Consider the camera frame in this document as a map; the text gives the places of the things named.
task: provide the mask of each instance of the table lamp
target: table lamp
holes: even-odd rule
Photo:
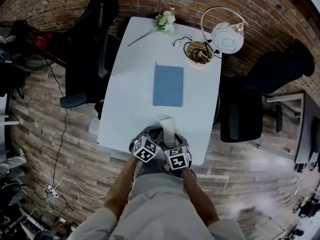
[[[229,22],[220,22],[212,30],[212,38],[207,38],[204,31],[204,17],[211,10],[227,10],[237,15],[242,22],[231,24]],[[203,66],[209,63],[217,50],[225,54],[233,54],[244,45],[244,25],[249,26],[247,21],[236,11],[227,7],[211,7],[207,9],[201,17],[201,31],[204,42],[191,42],[185,50],[187,57],[196,65]]]

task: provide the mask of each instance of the gold lamp arm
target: gold lamp arm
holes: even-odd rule
[[[205,15],[206,15],[209,11],[211,11],[211,10],[218,10],[218,9],[224,9],[224,10],[227,10],[227,11],[229,11],[229,12],[234,13],[235,15],[237,15],[237,16],[242,20],[242,22],[244,22],[246,25],[249,26],[248,22],[247,22],[239,13],[237,13],[235,10],[232,10],[232,9],[230,9],[230,8],[227,8],[227,7],[219,7],[219,6],[211,7],[211,8],[209,8],[208,10],[206,10],[206,11],[203,13],[203,15],[202,15],[202,17],[201,17],[201,21],[200,21],[201,31],[202,31],[202,34],[203,34],[203,37],[204,37],[204,42],[207,43],[207,44],[209,44],[209,42],[208,42],[208,39],[207,39],[207,37],[206,37],[206,35],[205,35],[205,31],[204,31],[204,17],[205,17]]]

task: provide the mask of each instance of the red object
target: red object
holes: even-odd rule
[[[40,35],[37,35],[33,41],[33,45],[38,49],[45,51],[48,45],[49,40],[52,38],[52,33],[45,33],[46,38],[43,38]]]

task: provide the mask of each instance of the gray shirt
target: gray shirt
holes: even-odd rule
[[[244,240],[238,223],[219,220],[206,227],[192,205],[183,180],[164,173],[135,180],[119,219],[101,208],[68,240]]]

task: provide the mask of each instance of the blue notebook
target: blue notebook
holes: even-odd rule
[[[182,107],[184,68],[157,65],[154,69],[153,105]]]

